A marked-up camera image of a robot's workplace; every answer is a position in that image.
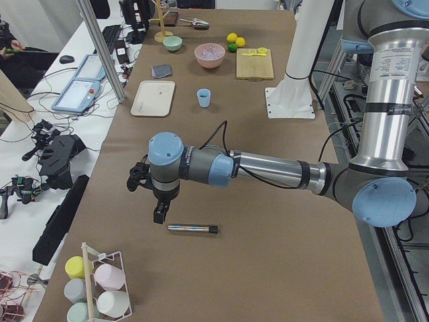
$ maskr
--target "yellow cup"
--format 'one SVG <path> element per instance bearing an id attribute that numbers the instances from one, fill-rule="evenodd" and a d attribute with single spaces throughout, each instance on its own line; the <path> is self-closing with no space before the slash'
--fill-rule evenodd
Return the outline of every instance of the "yellow cup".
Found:
<path id="1" fill-rule="evenodd" d="M 65 269 L 68 277 L 70 278 L 85 278 L 82 256 L 71 257 L 67 261 Z M 94 269 L 94 265 L 90 261 L 89 261 L 89 269 L 91 272 Z"/>

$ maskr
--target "keyboard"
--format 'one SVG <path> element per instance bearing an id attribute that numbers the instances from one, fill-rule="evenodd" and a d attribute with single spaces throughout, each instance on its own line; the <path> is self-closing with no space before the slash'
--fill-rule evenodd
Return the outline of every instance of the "keyboard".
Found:
<path id="1" fill-rule="evenodd" d="M 103 38 L 105 39 L 107 49 L 109 53 L 112 54 L 115 50 L 115 40 L 118 40 L 119 35 L 121 34 L 120 25 L 107 25 L 103 29 Z"/>

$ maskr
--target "small blue cup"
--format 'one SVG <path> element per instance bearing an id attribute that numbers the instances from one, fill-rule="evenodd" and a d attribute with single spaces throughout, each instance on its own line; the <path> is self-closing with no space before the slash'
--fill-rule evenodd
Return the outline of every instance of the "small blue cup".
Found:
<path id="1" fill-rule="evenodd" d="M 211 92 L 209 89 L 198 89 L 196 96 L 198 97 L 198 104 L 201 107 L 208 107 L 210 105 Z"/>

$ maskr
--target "brown table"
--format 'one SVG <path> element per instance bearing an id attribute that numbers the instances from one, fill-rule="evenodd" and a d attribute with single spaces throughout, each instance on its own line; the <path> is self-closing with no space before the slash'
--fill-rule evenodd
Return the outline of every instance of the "brown table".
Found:
<path id="1" fill-rule="evenodd" d="M 117 114 L 86 188 L 42 306 L 34 321 L 65 321 L 70 303 L 62 295 L 65 261 L 80 244 L 121 250 L 134 314 L 127 321 L 382 321 L 375 289 L 351 213 L 309 191 L 284 191 L 250 179 L 227 189 L 182 181 L 167 223 L 212 223 L 218 235 L 177 235 L 152 223 L 156 200 L 126 186 L 129 169 L 160 131 L 198 146 L 227 119 L 227 145 L 246 152 L 316 162 L 328 135 L 322 112 L 316 119 L 268 119 L 264 88 L 284 76 L 295 21 L 285 11 L 188 10 L 208 31 L 176 26 L 184 40 L 169 53 L 153 41 L 151 27 Z M 271 49 L 275 80 L 235 80 L 235 55 L 214 70 L 193 57 L 198 44 L 225 44 L 236 32 L 248 48 Z M 130 106 L 151 66 L 171 64 L 176 82 L 165 118 L 138 118 Z M 208 109 L 196 91 L 212 90 Z M 220 137 L 215 142 L 220 144 Z M 335 161 L 332 146 L 325 161 Z"/>

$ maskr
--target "white desk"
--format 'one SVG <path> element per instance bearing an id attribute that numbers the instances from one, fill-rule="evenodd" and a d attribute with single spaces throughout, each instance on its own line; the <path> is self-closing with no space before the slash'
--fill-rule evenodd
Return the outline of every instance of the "white desk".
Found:
<path id="1" fill-rule="evenodd" d="M 106 25 L 121 23 L 121 19 L 105 19 L 99 21 L 101 29 Z M 129 32 L 129 29 L 124 30 L 123 34 L 126 35 L 127 32 Z M 140 48 L 141 45 L 130 46 L 128 49 L 130 61 L 134 60 Z M 93 43 L 90 40 L 86 26 L 82 23 L 61 51 L 56 61 L 47 71 L 46 75 L 64 68 L 78 67 L 85 54 L 90 54 L 93 50 Z M 59 57 L 66 54 L 73 56 L 75 62 L 60 64 L 58 61 Z M 117 71 L 120 72 L 120 66 L 116 65 L 116 67 Z M 33 94 L 41 92 L 60 93 L 71 79 L 74 72 L 75 70 L 67 70 L 47 77 L 39 83 Z M 36 110 L 35 115 L 32 117 L 33 122 L 30 121 L 27 124 L 12 122 L 1 136 L 2 140 L 17 141 L 28 136 L 28 134 L 30 134 L 30 129 L 41 119 L 45 119 L 55 125 L 68 127 L 67 119 L 56 119 L 61 118 L 61 116 L 53 115 L 48 112 L 51 111 L 50 106 L 58 96 L 47 95 L 42 98 L 43 96 L 44 95 L 36 95 L 30 97 L 28 100 L 30 105 Z M 115 114 L 116 106 L 117 100 L 115 94 L 111 90 L 110 84 L 105 80 L 101 86 L 101 93 L 96 100 L 96 110 L 88 116 L 79 117 L 76 121 L 71 122 L 70 126 L 73 128 L 73 134 L 77 134 L 88 148 L 100 150 L 101 144 L 109 130 L 112 117 Z M 36 170 L 38 158 L 33 156 L 27 162 L 21 160 L 21 157 L 26 152 L 33 149 L 33 147 L 34 143 L 30 137 L 16 143 L 0 141 L 0 186 L 9 182 L 11 177 L 15 174 L 40 179 L 38 171 Z M 70 162 L 73 179 L 81 174 L 91 176 L 98 156 L 98 152 L 88 149 L 85 149 L 75 156 Z M 33 247 L 39 240 L 47 220 L 49 220 L 56 206 L 63 201 L 67 192 L 68 190 L 50 189 L 36 197 L 36 201 L 28 205 L 17 202 L 16 195 L 9 197 L 9 218 L 0 221 L 0 236 L 2 237 L 0 246 L 0 270 L 6 272 L 17 270 L 26 274 L 33 274 L 38 271 L 40 265 L 32 261 Z M 50 277 L 55 265 L 55 257 L 56 256 L 54 256 L 49 266 L 43 267 L 40 274 L 42 278 Z M 24 278 L 21 283 L 26 284 L 26 278 Z M 24 321 L 32 321 L 42 300 L 44 289 L 40 285 L 37 285 L 36 288 L 37 291 L 33 291 L 30 297 L 27 295 L 26 300 L 24 300 Z"/>

